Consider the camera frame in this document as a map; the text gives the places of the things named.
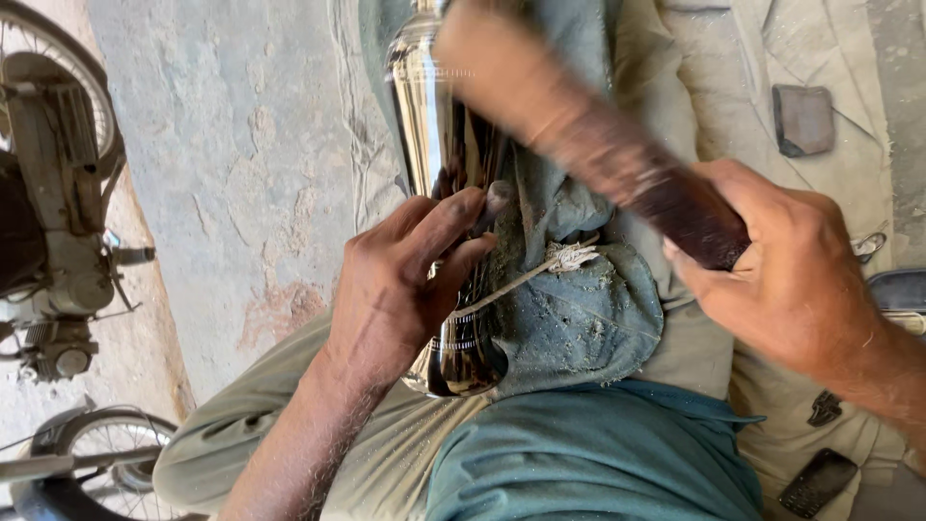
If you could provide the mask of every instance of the metal vase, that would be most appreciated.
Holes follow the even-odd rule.
[[[441,70],[432,44],[449,0],[412,2],[414,15],[389,47],[386,82],[394,101],[411,196],[450,197],[469,186],[488,188],[501,167],[505,137],[454,99],[450,79],[465,71]],[[431,276],[440,270],[431,268]],[[457,308],[489,294],[488,260],[460,289]],[[491,340],[494,307],[441,325],[403,381],[433,397],[467,397],[494,388],[507,371],[505,353]]]

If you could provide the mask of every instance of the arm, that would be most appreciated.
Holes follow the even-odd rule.
[[[735,161],[695,165],[743,216],[753,246],[732,273],[666,255],[705,313],[774,361],[878,414],[926,454],[926,344],[885,320],[827,197]]]
[[[456,307],[469,271],[494,247],[491,234],[453,247],[484,200],[475,188],[440,204],[413,197],[347,243],[331,335],[219,519],[319,517],[357,432]],[[440,272],[429,280],[441,258]]]

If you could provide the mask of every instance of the mobile phone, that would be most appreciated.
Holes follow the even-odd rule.
[[[812,519],[826,503],[845,489],[858,465],[833,449],[823,449],[810,460],[778,497],[791,513]]]

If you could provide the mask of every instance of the white string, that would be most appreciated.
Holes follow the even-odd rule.
[[[587,261],[601,257],[601,254],[595,252],[595,247],[592,246],[592,244],[598,242],[599,238],[601,238],[601,235],[596,233],[594,237],[583,243],[568,246],[551,242],[546,247],[546,252],[544,253],[545,262],[543,264],[518,277],[514,281],[502,286],[498,291],[494,292],[492,295],[489,295],[485,299],[476,302],[472,306],[450,313],[449,320],[456,320],[481,310],[482,308],[502,298],[516,287],[533,279],[533,277],[539,275],[540,273],[564,273],[575,272],[579,270]]]

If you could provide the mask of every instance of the man's left hand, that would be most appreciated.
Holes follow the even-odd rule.
[[[385,221],[351,239],[322,353],[345,377],[392,385],[411,367],[457,305],[469,272],[496,238],[455,246],[476,222],[485,193],[467,188],[438,201],[412,197]],[[428,272],[443,259],[432,279]]]

